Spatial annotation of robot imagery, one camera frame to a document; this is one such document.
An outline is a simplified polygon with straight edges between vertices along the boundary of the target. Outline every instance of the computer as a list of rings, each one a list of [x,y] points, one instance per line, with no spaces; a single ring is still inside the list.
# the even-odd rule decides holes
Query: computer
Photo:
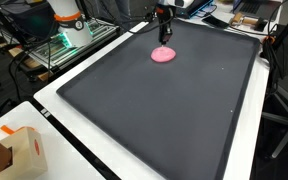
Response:
[[[281,2],[272,0],[234,0],[234,14],[241,12],[245,16],[263,18],[275,21],[277,12],[271,18],[272,13],[281,5]]]
[[[195,16],[200,10],[209,6],[213,0],[194,0],[187,8],[176,8],[176,16],[179,18],[190,19]]]

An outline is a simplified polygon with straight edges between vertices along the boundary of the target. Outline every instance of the electronic device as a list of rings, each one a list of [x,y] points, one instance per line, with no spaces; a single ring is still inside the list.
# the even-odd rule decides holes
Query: electronic device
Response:
[[[263,18],[270,20],[274,10],[281,5],[281,2],[271,0],[234,0],[234,14],[241,12],[245,16],[252,18]],[[271,18],[275,21],[277,12]]]
[[[194,0],[187,8],[177,8],[176,16],[179,18],[190,19],[195,16],[200,10],[209,6],[213,0]]]
[[[52,28],[58,27],[58,23],[54,22],[54,11],[49,3],[42,2],[31,6],[25,0],[9,0],[4,4],[1,6],[1,12],[22,34],[46,39],[57,33],[53,30],[49,35]]]
[[[217,19],[216,17],[210,15],[204,19],[202,19],[202,21],[210,26],[216,27],[216,28],[221,28],[221,29],[225,29],[229,26],[228,23],[221,21],[219,19]]]

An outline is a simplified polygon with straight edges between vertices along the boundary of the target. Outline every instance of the green light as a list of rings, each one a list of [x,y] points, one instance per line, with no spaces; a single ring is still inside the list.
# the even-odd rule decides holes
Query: green light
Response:
[[[65,47],[67,48],[71,48],[73,47],[72,43],[70,42],[70,40],[68,39],[66,33],[62,33],[61,35],[59,35],[62,39],[62,42],[64,44]]]
[[[91,29],[90,29],[90,27],[88,26],[88,24],[87,24],[87,23],[85,23],[85,25],[86,25],[87,29],[89,30],[89,32],[90,32],[90,35],[93,35],[94,33],[91,31]]]

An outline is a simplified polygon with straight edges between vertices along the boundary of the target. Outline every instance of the black cable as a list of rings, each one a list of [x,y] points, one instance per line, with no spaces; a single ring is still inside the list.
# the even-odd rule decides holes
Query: black cable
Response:
[[[266,58],[270,64],[270,73],[269,73],[269,88],[268,89],[268,94],[267,94],[267,98],[271,95],[273,95],[274,93],[277,92],[278,90],[278,80],[279,78],[283,79],[284,76],[286,75],[285,74],[285,66],[286,66],[286,62],[285,61],[285,55],[284,55],[284,51],[285,49],[283,48],[283,60],[282,60],[282,67],[281,65],[279,64],[278,62],[278,58],[277,58],[277,55],[276,55],[276,51],[274,50],[272,44],[273,42],[271,41],[272,36],[274,36],[272,34],[272,31],[273,31],[273,28],[275,27],[275,25],[273,26],[273,28],[271,29],[270,28],[270,24],[271,24],[271,21],[272,21],[272,18],[273,16],[275,15],[275,13],[277,13],[277,10],[280,8],[281,5],[283,5],[284,3],[288,2],[288,0],[285,0],[284,2],[282,2],[278,7],[276,7],[274,9],[274,11],[272,12],[270,18],[269,18],[269,21],[268,21],[268,26],[267,26],[267,36],[268,38],[263,42],[263,54],[264,54],[264,58]]]
[[[14,83],[14,85],[15,85],[15,90],[16,90],[17,99],[18,99],[20,102],[22,102],[17,81],[15,80],[15,77],[14,77],[13,74],[12,74],[12,64],[15,62],[15,60],[18,58],[18,56],[19,56],[20,54],[21,54],[21,53],[19,53],[18,55],[16,55],[16,56],[12,59],[12,61],[10,62],[10,64],[8,65],[8,73],[9,73],[9,75],[11,76],[12,81],[13,81],[13,83]]]
[[[32,92],[28,92],[25,89],[23,89],[20,84],[18,83],[18,78],[17,78],[17,72],[19,70],[20,65],[26,60],[26,57],[32,52],[32,50],[25,52],[25,55],[23,55],[23,57],[19,60],[19,62],[17,63],[16,67],[15,67],[15,72],[14,72],[14,79],[16,82],[16,85],[18,86],[18,88],[25,92],[26,94],[29,94],[30,96],[32,96]]]
[[[27,35],[30,35],[31,37],[38,39],[38,41],[33,41],[33,42],[32,42],[32,41],[29,41],[29,40],[26,40],[27,43],[28,43],[28,44],[31,44],[31,45],[32,45],[32,44],[46,43],[46,42],[50,41],[50,39],[49,39],[49,38],[50,38],[50,34],[53,34],[54,31],[57,30],[57,29],[55,28],[55,27],[56,27],[56,21],[55,21],[55,20],[52,22],[50,31],[49,31],[49,33],[48,33],[48,35],[47,35],[46,38],[45,38],[45,37],[38,36],[38,35],[31,34],[31,33],[27,32],[26,30],[22,29],[21,27],[19,27],[16,23],[13,23],[13,25],[16,27],[17,30],[21,31],[22,33],[27,34]]]
[[[6,41],[6,39],[5,39],[5,36],[4,36],[4,33],[3,33],[3,31],[2,31],[2,28],[1,28],[1,26],[0,26],[0,33],[1,33],[1,36],[3,37],[3,39]]]
[[[95,20],[95,22],[98,24],[98,25],[102,25],[102,26],[114,26],[114,25],[111,25],[111,24],[102,24],[102,23],[99,23],[97,18],[95,17],[95,14],[94,14],[94,8],[93,8],[93,4],[91,2],[89,2],[88,0],[86,0],[86,3],[88,3],[90,6],[91,6],[91,9],[92,9],[92,12],[89,12],[91,14],[91,16],[93,16],[93,19]]]
[[[156,26],[154,26],[154,27],[151,27],[151,28],[149,28],[149,29],[147,29],[147,30],[139,30],[139,31],[137,31],[137,32],[133,32],[133,31],[130,31],[128,28],[125,28],[122,23],[119,23],[118,21],[116,21],[116,18],[111,14],[111,12],[108,10],[108,8],[107,8],[106,5],[104,4],[104,2],[103,2],[102,0],[99,0],[99,1],[100,1],[101,5],[103,6],[104,10],[106,11],[106,13],[107,13],[109,16],[111,16],[113,22],[114,22],[114,23],[117,23],[117,25],[120,26],[122,29],[124,29],[125,31],[127,31],[127,32],[129,32],[129,33],[132,33],[132,34],[145,34],[145,33],[148,33],[148,32],[150,32],[150,31],[153,31],[153,30],[156,29],[156,28],[159,28],[160,26],[163,26],[163,25],[165,25],[165,24],[170,23],[170,22],[174,19],[174,14],[172,14],[172,15],[171,15],[171,18],[170,18],[169,20],[165,21],[164,23],[158,24],[158,25],[156,25]]]
[[[21,2],[21,3],[16,3],[16,2],[14,2],[14,3],[3,3],[3,4],[0,4],[0,6],[6,6],[6,5],[10,5],[10,4],[22,4],[22,5],[28,5],[28,4],[26,4],[26,2]]]
[[[267,36],[270,36],[270,26],[271,26],[271,21],[272,21],[272,19],[273,19],[273,16],[274,16],[274,14],[277,12],[277,10],[284,4],[284,3],[286,3],[286,2],[288,2],[288,0],[284,0],[284,2],[282,2],[281,4],[279,4],[275,9],[274,9],[274,11],[272,12],[272,14],[271,14],[271,16],[270,16],[270,18],[269,18],[269,20],[268,20],[268,24],[267,24]]]
[[[215,12],[215,10],[217,9],[217,5],[210,5],[211,7],[215,7],[212,11],[204,11],[203,9],[201,9],[201,10],[199,10],[199,12],[203,12],[203,13],[205,13],[203,16],[199,16],[198,15],[198,13],[196,13],[194,16],[196,16],[196,17],[199,17],[199,18],[205,18],[205,17],[208,17],[208,16],[210,16],[210,15],[212,15],[213,14],[213,12]]]
[[[282,51],[283,51],[283,59],[282,59],[282,62],[283,62],[283,76],[286,76],[286,66],[287,66],[287,64],[286,64],[286,62],[287,62],[287,60],[285,60],[285,45],[284,45],[284,42],[282,42]]]
[[[233,26],[229,26],[229,28],[234,29],[236,31],[243,32],[243,33],[254,34],[254,35],[259,35],[259,36],[267,36],[267,34],[264,34],[264,33],[255,33],[255,32],[244,31],[244,30],[241,30],[241,29],[237,29],[237,28],[235,28]]]
[[[12,35],[9,44],[12,44],[12,42],[13,42],[13,38],[14,38],[14,36]]]
[[[50,73],[51,73],[51,45],[50,43],[47,43],[48,44],[48,63],[47,63],[47,81],[46,81],[46,84],[49,83],[49,79],[50,79]]]

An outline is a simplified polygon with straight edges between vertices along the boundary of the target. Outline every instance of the floor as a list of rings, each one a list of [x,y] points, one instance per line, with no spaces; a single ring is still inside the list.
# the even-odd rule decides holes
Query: floor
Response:
[[[152,5],[152,2],[149,2],[145,6]],[[133,5],[132,12],[135,14],[142,14],[145,11],[145,8],[138,7]],[[281,24],[287,24],[288,22],[288,2],[285,4],[282,15],[281,15]],[[281,58],[283,55],[288,59],[288,39],[284,43],[285,54],[281,51],[278,53],[278,56]],[[0,53],[0,81],[2,87],[0,88],[0,105],[8,98],[11,98],[17,101],[16,93],[14,90],[14,84],[10,79],[10,76],[7,72],[8,64],[11,61],[11,58],[7,55],[2,55]],[[21,84],[21,87],[28,93],[21,93],[23,98],[26,98],[26,95],[30,95],[33,92],[36,92],[38,89],[46,85],[46,83],[37,81],[29,82],[27,78],[22,74],[18,73],[18,79]],[[7,106],[3,112],[6,113],[12,109],[11,106]],[[264,104],[264,111],[285,114],[281,106],[276,102],[274,98],[268,99]],[[281,152],[281,154],[276,159],[268,158],[268,155],[276,147],[280,139],[283,137],[283,134],[286,132],[287,127],[279,125],[274,122],[270,122],[262,119],[260,130],[258,134],[258,142],[256,146],[256,152],[254,155],[253,167],[251,178],[252,180],[288,180],[288,144],[286,148]]]

